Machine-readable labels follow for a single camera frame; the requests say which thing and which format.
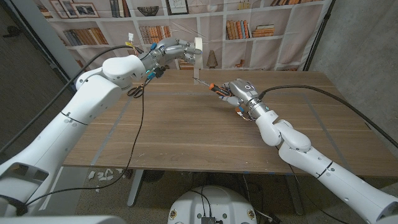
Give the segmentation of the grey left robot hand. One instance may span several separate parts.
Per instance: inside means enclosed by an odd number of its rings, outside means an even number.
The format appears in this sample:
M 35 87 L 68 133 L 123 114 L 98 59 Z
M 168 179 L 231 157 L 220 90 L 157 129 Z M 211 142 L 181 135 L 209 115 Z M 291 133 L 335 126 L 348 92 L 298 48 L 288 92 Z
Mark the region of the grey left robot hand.
M 148 53 L 142 54 L 141 62 L 146 70 L 168 65 L 175 59 L 184 59 L 188 63 L 195 63 L 195 56 L 202 54 L 193 44 L 175 37 L 162 39 L 153 44 Z

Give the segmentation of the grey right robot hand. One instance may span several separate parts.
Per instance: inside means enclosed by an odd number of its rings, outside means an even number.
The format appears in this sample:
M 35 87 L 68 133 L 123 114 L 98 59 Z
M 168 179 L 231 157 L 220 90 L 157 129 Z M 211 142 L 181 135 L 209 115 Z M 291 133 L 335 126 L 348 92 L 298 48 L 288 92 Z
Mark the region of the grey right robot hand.
M 251 100 L 258 99 L 259 97 L 254 85 L 251 82 L 240 78 L 224 83 L 222 87 L 229 90 L 232 93 L 232 96 L 219 96 L 218 98 L 235 107 L 238 107 L 241 104 L 247 106 Z

